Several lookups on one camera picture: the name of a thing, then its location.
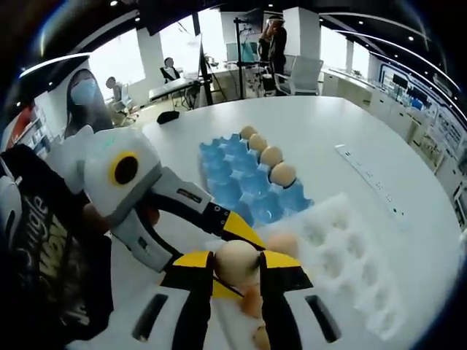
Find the white column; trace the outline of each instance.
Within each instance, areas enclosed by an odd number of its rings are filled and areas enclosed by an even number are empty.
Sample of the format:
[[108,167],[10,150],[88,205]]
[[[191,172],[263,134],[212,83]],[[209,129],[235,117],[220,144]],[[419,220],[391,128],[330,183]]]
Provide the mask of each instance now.
[[287,30],[286,55],[302,55],[320,59],[320,16],[307,9],[294,7],[284,11]]
[[353,42],[347,40],[347,55],[345,57],[345,71],[348,74],[352,73],[353,65]]
[[287,31],[286,55],[300,55],[300,15],[298,10],[298,7],[294,7],[284,11],[284,28]]

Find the table surface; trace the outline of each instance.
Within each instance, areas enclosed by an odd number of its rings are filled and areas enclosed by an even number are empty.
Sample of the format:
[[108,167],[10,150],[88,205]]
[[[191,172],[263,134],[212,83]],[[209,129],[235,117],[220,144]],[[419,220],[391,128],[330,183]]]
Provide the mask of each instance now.
[[149,91],[149,100],[154,100],[157,98],[161,98],[166,96],[170,93],[176,93],[179,90],[183,90],[186,87],[196,83],[198,80],[196,79],[187,79],[187,78],[179,78],[174,80],[173,82],[168,82],[163,86],[157,87],[156,89],[152,89]]
[[[252,125],[278,146],[304,183],[305,195],[320,202],[345,192],[363,215],[391,267],[407,320],[389,349],[408,349],[436,317],[450,293],[460,263],[460,228],[449,199],[424,162],[396,133],[360,107],[334,97],[292,96],[228,102],[182,113],[165,125],[144,126],[164,166],[201,184],[198,146]],[[346,144],[382,169],[380,181],[404,205],[409,222],[401,230],[387,207],[334,147]],[[212,239],[198,228],[162,213],[156,230],[183,252]],[[116,307],[156,274],[115,244],[112,278]]]

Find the white wall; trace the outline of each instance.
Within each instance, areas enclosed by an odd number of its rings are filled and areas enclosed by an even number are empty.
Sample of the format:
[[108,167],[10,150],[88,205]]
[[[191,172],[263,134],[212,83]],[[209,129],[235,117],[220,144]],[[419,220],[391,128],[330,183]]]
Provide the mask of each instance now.
[[164,56],[159,34],[149,35],[146,28],[137,31],[139,51],[144,67],[143,80],[128,86],[128,94],[137,105],[147,104],[149,91],[164,84],[161,74]]
[[284,11],[287,31],[285,54],[320,59],[320,16],[307,9],[294,7]]
[[62,136],[66,128],[66,90],[73,74],[80,69],[90,69],[89,61],[85,61],[72,73],[70,73],[63,82],[50,92],[45,92],[34,99],[36,105],[44,112],[47,127],[52,137]]

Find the egg carton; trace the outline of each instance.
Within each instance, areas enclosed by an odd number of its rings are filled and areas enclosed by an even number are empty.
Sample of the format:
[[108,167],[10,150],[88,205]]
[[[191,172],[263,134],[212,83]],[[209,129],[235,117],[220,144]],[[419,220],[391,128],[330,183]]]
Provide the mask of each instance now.
[[[386,349],[404,325],[405,308],[384,255],[347,195],[257,230],[266,242],[278,232],[298,235],[298,259],[339,328],[336,342],[316,349]],[[215,239],[205,247],[215,252],[223,243]],[[254,350],[252,335],[263,321],[245,316],[232,299],[213,305],[231,348]],[[321,339],[319,330],[310,332]]]
[[386,341],[406,319],[395,277],[350,199],[344,193],[261,229],[299,235],[299,260],[317,287],[346,300],[368,330]]
[[271,167],[259,163],[260,153],[235,133],[229,139],[202,143],[201,174],[214,202],[235,211],[253,228],[277,222],[314,204],[304,197],[296,179],[284,188],[269,180]]

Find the chair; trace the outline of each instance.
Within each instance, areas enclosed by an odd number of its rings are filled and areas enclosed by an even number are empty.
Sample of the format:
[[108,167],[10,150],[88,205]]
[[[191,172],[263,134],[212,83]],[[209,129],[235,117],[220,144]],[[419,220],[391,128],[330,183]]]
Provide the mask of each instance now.
[[288,96],[317,96],[320,94],[318,77],[320,76],[322,67],[322,60],[296,56],[291,65],[290,76],[287,75],[287,69],[284,69],[284,74],[274,75],[276,88]]
[[130,114],[135,110],[135,104],[131,100],[130,95],[128,94],[128,85],[122,86],[122,98],[119,101],[116,101],[110,105],[110,109],[113,112],[121,113],[125,115],[121,125],[125,124],[127,120],[136,121],[136,118],[130,117]]

